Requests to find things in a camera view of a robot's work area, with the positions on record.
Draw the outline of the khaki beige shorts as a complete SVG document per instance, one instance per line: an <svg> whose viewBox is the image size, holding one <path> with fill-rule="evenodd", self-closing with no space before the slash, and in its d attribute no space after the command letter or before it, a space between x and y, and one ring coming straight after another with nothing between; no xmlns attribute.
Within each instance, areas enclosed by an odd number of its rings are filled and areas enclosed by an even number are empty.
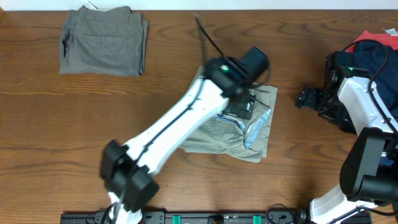
<svg viewBox="0 0 398 224"><path fill-rule="evenodd" d="M260 162L267 156L277 90L271 85L251 90L256 96L251 119L216 115L192 132L180 148L185 152L227 154L248 162Z"/></svg>

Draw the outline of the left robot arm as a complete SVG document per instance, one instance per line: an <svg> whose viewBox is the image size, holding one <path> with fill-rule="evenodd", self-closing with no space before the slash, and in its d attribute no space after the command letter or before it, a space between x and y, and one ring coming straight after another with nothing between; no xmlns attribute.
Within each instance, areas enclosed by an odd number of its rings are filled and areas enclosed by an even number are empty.
<svg viewBox="0 0 398 224"><path fill-rule="evenodd" d="M174 151L215 115L250 119L255 98L250 90L270 67L257 47L241 59L221 56L205 64L203 74L151 127L120 144L104 147L99 176L111 198L102 223L139 223L141 209L159 190L154 177Z"/></svg>

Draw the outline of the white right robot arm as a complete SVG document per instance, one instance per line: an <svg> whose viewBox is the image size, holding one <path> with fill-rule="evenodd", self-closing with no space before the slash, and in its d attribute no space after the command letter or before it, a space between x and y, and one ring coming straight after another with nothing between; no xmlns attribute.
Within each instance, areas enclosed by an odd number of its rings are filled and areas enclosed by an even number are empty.
<svg viewBox="0 0 398 224"><path fill-rule="evenodd" d="M389 53L372 72L353 53L326 56L323 88L304 88L296 102L357 139L345 159L338 185L310 202L309 223L370 223L377 207L397 204L397 121L378 93L375 79Z"/></svg>

